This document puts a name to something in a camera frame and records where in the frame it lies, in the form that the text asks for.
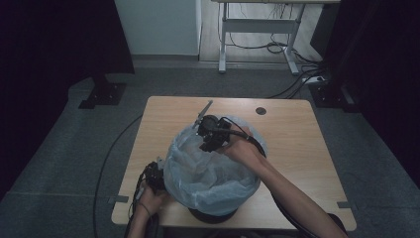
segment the translucent plastic bag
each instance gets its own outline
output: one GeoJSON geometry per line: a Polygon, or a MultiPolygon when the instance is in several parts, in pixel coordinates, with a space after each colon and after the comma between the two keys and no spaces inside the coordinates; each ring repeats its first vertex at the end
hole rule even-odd
{"type": "MultiPolygon", "coordinates": [[[[248,126],[267,153],[263,138],[249,123],[228,118],[248,126]]],[[[225,155],[200,150],[203,139],[192,125],[185,127],[169,147],[163,169],[166,190],[186,207],[213,216],[229,214],[257,191],[260,180],[225,155]]]]}

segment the wooden table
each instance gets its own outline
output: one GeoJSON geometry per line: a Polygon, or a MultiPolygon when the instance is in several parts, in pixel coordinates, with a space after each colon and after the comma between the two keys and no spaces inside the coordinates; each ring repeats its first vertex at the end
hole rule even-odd
{"type": "Polygon", "coordinates": [[[340,3],[341,0],[212,0],[223,3],[222,39],[219,53],[219,72],[226,72],[226,33],[268,33],[289,34],[288,45],[283,48],[284,56],[293,75],[299,74],[299,69],[294,62],[292,49],[302,20],[306,4],[331,4],[340,3]],[[272,3],[272,4],[300,4],[295,19],[232,19],[229,18],[229,3],[272,3]]]}
{"type": "MultiPolygon", "coordinates": [[[[193,123],[208,100],[213,104],[207,114],[235,115],[251,123],[265,139],[267,159],[288,179],[314,199],[327,212],[338,215],[347,230],[356,229],[347,202],[311,105],[304,100],[160,97],[149,98],[142,123],[121,184],[120,196],[133,198],[139,174],[157,156],[165,158],[172,139],[185,126],[193,123]],[[256,112],[258,107],[265,115],[256,112]]],[[[117,202],[112,220],[128,223],[130,202],[117,202]]],[[[189,210],[170,199],[159,212],[160,225],[207,228],[294,229],[275,206],[262,183],[259,190],[235,215],[220,224],[206,224],[189,210]]]]}

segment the white wall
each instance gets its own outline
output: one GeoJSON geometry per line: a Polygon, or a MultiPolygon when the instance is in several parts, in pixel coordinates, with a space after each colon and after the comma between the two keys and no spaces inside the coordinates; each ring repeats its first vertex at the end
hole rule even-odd
{"type": "Polygon", "coordinates": [[[198,56],[201,0],[115,0],[132,55],[198,56]]]}

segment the black metal base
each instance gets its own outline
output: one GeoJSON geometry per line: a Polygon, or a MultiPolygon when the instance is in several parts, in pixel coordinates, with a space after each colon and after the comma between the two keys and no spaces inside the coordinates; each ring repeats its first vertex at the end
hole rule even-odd
{"type": "Polygon", "coordinates": [[[209,214],[203,213],[203,212],[201,212],[197,209],[191,209],[191,208],[188,208],[188,209],[191,212],[191,214],[193,216],[195,216],[195,218],[199,219],[202,222],[209,223],[209,224],[217,224],[217,223],[222,223],[224,221],[227,221],[237,211],[237,210],[234,210],[231,213],[223,215],[223,216],[214,216],[214,215],[209,215],[209,214]]]}
{"type": "Polygon", "coordinates": [[[309,91],[314,99],[316,107],[320,108],[342,108],[345,112],[359,112],[353,98],[345,86],[337,93],[332,86],[326,82],[308,84],[309,91]]]}
{"type": "Polygon", "coordinates": [[[96,105],[118,105],[126,89],[125,83],[107,83],[105,87],[95,86],[87,100],[83,100],[79,109],[93,109],[96,105]]]}

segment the table top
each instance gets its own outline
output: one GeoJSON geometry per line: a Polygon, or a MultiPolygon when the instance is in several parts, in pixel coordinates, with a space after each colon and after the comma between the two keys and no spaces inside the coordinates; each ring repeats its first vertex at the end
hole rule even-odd
{"type": "Polygon", "coordinates": [[[307,3],[307,4],[319,4],[319,3],[340,3],[341,0],[211,0],[212,2],[218,3],[307,3]]]}
{"type": "MultiPolygon", "coordinates": [[[[308,194],[324,210],[341,218],[347,230],[356,229],[350,208],[340,208],[347,202],[319,129],[312,107],[304,100],[165,97],[149,98],[133,147],[119,195],[133,198],[140,173],[156,157],[165,158],[172,139],[212,99],[206,114],[234,115],[249,122],[262,135],[267,145],[267,159],[286,178],[308,194]],[[256,112],[258,107],[265,115],[256,112]]],[[[112,220],[127,224],[130,202],[116,202],[112,220]]],[[[276,207],[262,183],[235,215],[219,224],[197,220],[180,203],[169,199],[159,212],[160,225],[207,228],[294,229],[276,207]]]]}

